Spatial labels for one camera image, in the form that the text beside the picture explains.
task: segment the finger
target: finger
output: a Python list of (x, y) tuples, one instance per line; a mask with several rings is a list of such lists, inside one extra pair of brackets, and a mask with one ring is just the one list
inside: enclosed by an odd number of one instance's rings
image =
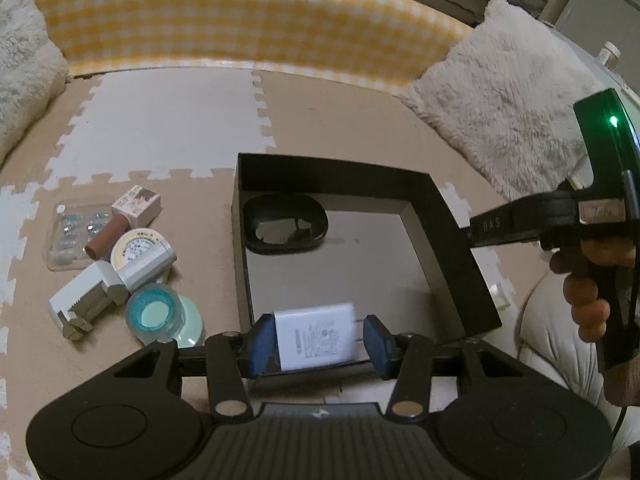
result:
[(567, 303), (583, 306), (598, 299), (598, 286), (590, 278), (580, 278), (569, 274), (562, 284), (562, 293)]
[(609, 319), (609, 303), (605, 300), (596, 300), (582, 306), (572, 305), (571, 317), (579, 326), (600, 326)]
[(579, 248), (564, 248), (551, 256), (549, 268), (555, 274), (586, 273), (586, 259)]
[(606, 330), (607, 325), (604, 323), (596, 326), (579, 326), (578, 337), (585, 343), (595, 343), (602, 339)]
[(636, 250), (631, 238), (613, 237), (606, 240), (583, 240), (582, 252), (594, 264), (613, 267), (634, 266)]

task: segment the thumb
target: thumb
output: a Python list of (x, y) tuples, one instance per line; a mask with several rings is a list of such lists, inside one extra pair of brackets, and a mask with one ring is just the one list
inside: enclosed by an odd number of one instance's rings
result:
[(583, 240), (580, 245), (582, 253), (596, 265), (603, 267), (634, 266), (636, 249), (631, 238)]

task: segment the cream leather cushion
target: cream leather cushion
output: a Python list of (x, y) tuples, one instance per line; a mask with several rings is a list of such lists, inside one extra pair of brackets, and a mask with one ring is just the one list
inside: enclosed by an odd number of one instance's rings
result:
[[(533, 291), (522, 316), (520, 361), (594, 404), (613, 428), (620, 409), (604, 398), (602, 375), (598, 373), (596, 349), (578, 338), (571, 306), (562, 296), (564, 276), (546, 275)], [(602, 478), (628, 478), (626, 448), (640, 441), (640, 408), (629, 408), (616, 437), (610, 462), (626, 468), (626, 474), (610, 471)]]

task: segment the white logo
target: white logo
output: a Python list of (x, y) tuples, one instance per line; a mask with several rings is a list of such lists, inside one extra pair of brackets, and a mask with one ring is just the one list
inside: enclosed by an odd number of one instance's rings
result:
[(327, 418), (329, 416), (329, 412), (327, 410), (323, 410), (322, 408), (318, 408), (317, 410), (313, 410), (311, 412), (311, 416), (316, 418), (317, 420), (322, 420), (323, 418)]

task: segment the plastic blister pack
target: plastic blister pack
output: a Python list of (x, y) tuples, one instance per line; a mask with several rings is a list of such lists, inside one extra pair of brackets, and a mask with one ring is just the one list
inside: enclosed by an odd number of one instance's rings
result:
[(63, 200), (56, 204), (43, 250), (49, 270), (84, 269), (92, 261), (84, 246), (111, 219), (111, 196)]

